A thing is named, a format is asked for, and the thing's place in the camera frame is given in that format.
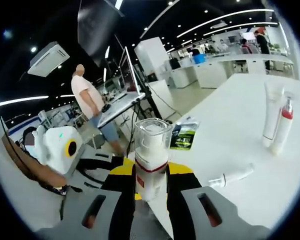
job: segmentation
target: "denim shorts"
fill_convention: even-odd
[[[98,123],[100,121],[100,118],[101,118],[101,114],[99,114],[98,116],[93,116],[89,121],[92,124],[92,126],[98,128]],[[112,121],[104,125],[103,127],[101,127],[99,130],[107,142],[115,142],[119,140],[119,136],[115,124]]]

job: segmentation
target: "pink shirt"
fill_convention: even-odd
[[[92,109],[88,106],[88,104],[86,104],[85,101],[81,98],[80,92],[88,89],[88,93],[99,111],[101,111],[101,109],[105,105],[98,90],[91,84],[91,82],[87,81],[83,76],[75,75],[72,77],[71,89],[76,101],[79,104],[79,107],[81,108],[81,111],[88,119],[91,119],[93,117],[93,112]]]

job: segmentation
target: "red label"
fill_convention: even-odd
[[[145,188],[145,182],[137,175],[136,180],[141,185],[141,187]]]

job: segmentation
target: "computer mouse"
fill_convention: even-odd
[[[101,112],[105,113],[110,107],[111,107],[111,104],[104,105],[103,108],[101,109]]]

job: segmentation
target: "blue container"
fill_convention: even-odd
[[[193,60],[195,64],[202,64],[206,61],[206,55],[205,54],[199,54],[193,56]]]

